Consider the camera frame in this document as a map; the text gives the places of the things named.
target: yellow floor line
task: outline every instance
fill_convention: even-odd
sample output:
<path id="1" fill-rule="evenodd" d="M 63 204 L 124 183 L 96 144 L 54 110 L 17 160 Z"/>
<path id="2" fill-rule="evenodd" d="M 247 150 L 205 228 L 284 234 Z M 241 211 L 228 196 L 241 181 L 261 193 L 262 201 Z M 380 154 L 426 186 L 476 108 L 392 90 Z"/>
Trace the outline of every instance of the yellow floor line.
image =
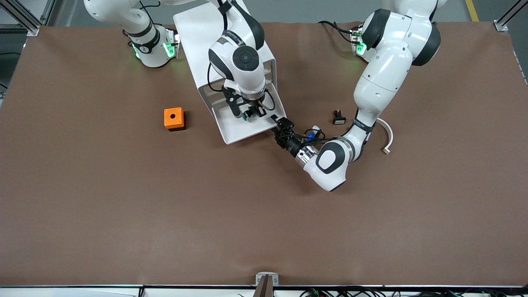
<path id="1" fill-rule="evenodd" d="M 478 15 L 477 11 L 475 10 L 475 6 L 473 5 L 473 0 L 466 0 L 467 10 L 469 10 L 469 15 L 471 16 L 471 20 L 473 22 L 478 22 Z"/>

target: black band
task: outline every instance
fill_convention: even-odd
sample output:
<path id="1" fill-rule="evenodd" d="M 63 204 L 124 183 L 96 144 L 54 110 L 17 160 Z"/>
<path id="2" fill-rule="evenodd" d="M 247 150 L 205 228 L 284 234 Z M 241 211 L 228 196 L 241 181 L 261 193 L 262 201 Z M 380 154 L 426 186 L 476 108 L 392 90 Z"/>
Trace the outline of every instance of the black band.
<path id="1" fill-rule="evenodd" d="M 257 20 L 247 13 L 235 0 L 231 0 L 233 6 L 240 12 L 255 38 L 255 49 L 260 50 L 264 46 L 264 29 Z"/>
<path id="2" fill-rule="evenodd" d="M 229 1 L 226 1 L 224 3 L 222 3 L 222 5 L 220 5 L 220 7 L 218 7 L 218 11 L 222 14 L 222 15 L 225 15 L 229 9 L 231 9 L 232 5 L 231 3 L 229 3 Z"/>
<path id="3" fill-rule="evenodd" d="M 435 53 L 438 51 L 438 48 L 440 47 L 440 43 L 442 42 L 442 38 L 440 36 L 440 31 L 436 27 L 436 23 L 433 23 L 431 34 L 429 35 L 429 39 L 427 39 L 427 42 L 423 46 L 422 51 L 418 54 L 416 59 L 412 62 L 413 66 L 423 66 L 429 62 L 432 57 L 435 55 Z"/>
<path id="4" fill-rule="evenodd" d="M 142 36 L 147 35 L 147 33 L 149 33 L 150 30 L 152 29 L 152 26 L 153 26 L 152 22 L 150 22 L 148 24 L 148 27 L 146 29 L 144 29 L 143 31 L 139 32 L 139 33 L 128 33 L 125 30 L 123 30 L 123 31 L 125 31 L 128 34 L 129 37 L 136 37 L 137 38 L 137 37 L 142 37 Z"/>
<path id="5" fill-rule="evenodd" d="M 156 30 L 156 34 L 154 35 L 154 38 L 152 38 L 152 40 L 150 40 L 149 42 L 144 43 L 144 44 L 132 42 L 132 44 L 136 47 L 138 51 L 140 51 L 141 53 L 151 53 L 152 52 L 152 49 L 158 44 L 159 39 L 161 38 L 161 34 L 159 33 L 158 29 L 155 29 L 155 30 Z"/>
<path id="6" fill-rule="evenodd" d="M 374 12 L 369 25 L 363 34 L 361 34 L 361 38 L 363 43 L 365 43 L 367 50 L 375 48 L 378 43 L 380 43 L 390 16 L 391 11 L 388 10 L 378 9 Z"/>
<path id="7" fill-rule="evenodd" d="M 219 73 L 221 76 L 228 80 L 234 80 L 233 74 L 231 73 L 229 68 L 224 64 L 222 59 L 220 59 L 220 57 L 218 57 L 218 55 L 211 49 L 209 49 L 209 61 L 216 67 L 216 69 L 222 72 Z"/>
<path id="8" fill-rule="evenodd" d="M 372 125 L 372 127 L 369 127 L 365 124 L 363 124 L 360 120 L 358 120 L 357 118 L 354 119 L 354 123 L 352 124 L 352 126 L 358 126 L 361 130 L 370 133 L 372 132 L 372 130 L 374 130 L 374 127 L 376 127 L 376 123 L 374 123 L 374 125 Z"/>

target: metal bracket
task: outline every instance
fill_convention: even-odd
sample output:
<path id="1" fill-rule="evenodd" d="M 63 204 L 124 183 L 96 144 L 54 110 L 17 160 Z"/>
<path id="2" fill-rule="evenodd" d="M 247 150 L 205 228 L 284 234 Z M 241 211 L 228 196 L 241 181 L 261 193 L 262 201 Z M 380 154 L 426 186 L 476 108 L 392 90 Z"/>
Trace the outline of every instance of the metal bracket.
<path id="1" fill-rule="evenodd" d="M 28 31 L 26 36 L 27 37 L 36 37 L 36 36 L 39 35 L 39 31 L 40 31 L 40 26 L 37 26 L 36 27 L 36 31 L 33 31 L 33 32 L 32 31 Z"/>
<path id="2" fill-rule="evenodd" d="M 499 32 L 508 32 L 508 26 L 506 26 L 506 24 L 504 24 L 504 26 L 501 27 L 498 24 L 497 20 L 493 20 L 493 24 L 495 25 L 495 28 L 497 29 L 497 31 L 499 31 Z"/>
<path id="3" fill-rule="evenodd" d="M 389 148 L 392 145 L 392 140 L 394 139 L 394 133 L 392 132 L 391 126 L 384 120 L 378 118 L 376 122 L 379 123 L 385 129 L 385 131 L 387 132 L 387 136 L 389 136 L 389 142 L 387 143 L 387 146 L 383 148 L 383 152 L 385 153 L 385 155 L 388 155 L 391 153 Z"/>
<path id="4" fill-rule="evenodd" d="M 253 297 L 273 297 L 273 287 L 279 284 L 279 275 L 273 272 L 260 272 L 255 276 L 257 281 L 257 288 Z"/>
<path id="5" fill-rule="evenodd" d="M 255 285 L 258 285 L 260 282 L 260 279 L 266 275 L 269 275 L 272 280 L 273 286 L 279 285 L 279 274 L 275 272 L 259 272 L 257 275 L 255 275 Z"/>

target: white curved part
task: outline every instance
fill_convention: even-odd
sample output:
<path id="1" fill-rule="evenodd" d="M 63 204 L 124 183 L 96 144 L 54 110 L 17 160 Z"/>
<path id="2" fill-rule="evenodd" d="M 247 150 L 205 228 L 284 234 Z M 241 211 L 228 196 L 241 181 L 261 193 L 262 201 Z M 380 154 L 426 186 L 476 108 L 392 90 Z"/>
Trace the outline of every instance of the white curved part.
<path id="1" fill-rule="evenodd" d="M 383 152 L 385 153 L 385 155 L 388 155 L 391 153 L 391 151 L 389 150 L 389 148 L 391 147 L 392 145 L 392 141 L 394 140 L 394 133 L 392 132 L 392 128 L 391 126 L 389 125 L 389 123 L 385 122 L 384 120 L 378 118 L 376 120 L 376 123 L 379 123 L 384 129 L 385 131 L 387 132 L 387 136 L 389 137 L 389 142 L 387 143 L 387 145 L 383 148 Z"/>
<path id="2" fill-rule="evenodd" d="M 138 1 L 84 0 L 88 13 L 103 23 L 117 24 L 128 33 L 139 33 L 148 27 L 150 19 L 142 11 L 132 8 Z"/>

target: white metal bracket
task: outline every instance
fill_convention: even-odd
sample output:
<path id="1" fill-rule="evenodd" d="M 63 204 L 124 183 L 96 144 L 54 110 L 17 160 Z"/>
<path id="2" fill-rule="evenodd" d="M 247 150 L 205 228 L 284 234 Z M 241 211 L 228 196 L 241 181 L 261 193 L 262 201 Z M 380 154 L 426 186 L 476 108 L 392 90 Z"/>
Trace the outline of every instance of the white metal bracket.
<path id="1" fill-rule="evenodd" d="M 259 272 L 257 275 L 255 275 L 255 285 L 258 285 L 260 282 L 260 279 L 266 275 L 269 275 L 272 280 L 273 286 L 279 285 L 279 274 L 275 272 Z"/>
<path id="2" fill-rule="evenodd" d="M 508 32 L 508 26 L 506 26 L 506 24 L 504 24 L 504 26 L 500 26 L 497 22 L 497 20 L 493 20 L 493 24 L 495 25 L 495 28 L 497 29 L 497 31 L 499 32 Z"/>
<path id="3" fill-rule="evenodd" d="M 38 35 L 39 35 L 39 31 L 40 31 L 40 26 L 37 26 L 37 27 L 36 27 L 36 31 L 34 31 L 34 32 L 28 31 L 28 32 L 27 32 L 27 37 L 35 37 L 35 36 L 38 36 Z"/>
<path id="4" fill-rule="evenodd" d="M 387 132 L 387 136 L 389 137 L 389 142 L 387 143 L 387 145 L 383 148 L 383 152 L 385 153 L 385 155 L 388 155 L 391 153 L 391 151 L 389 150 L 390 146 L 392 145 L 392 140 L 394 139 L 394 133 L 392 132 L 392 128 L 391 126 L 385 122 L 384 120 L 378 118 L 376 120 L 377 123 L 379 123 L 384 129 L 385 131 Z"/>

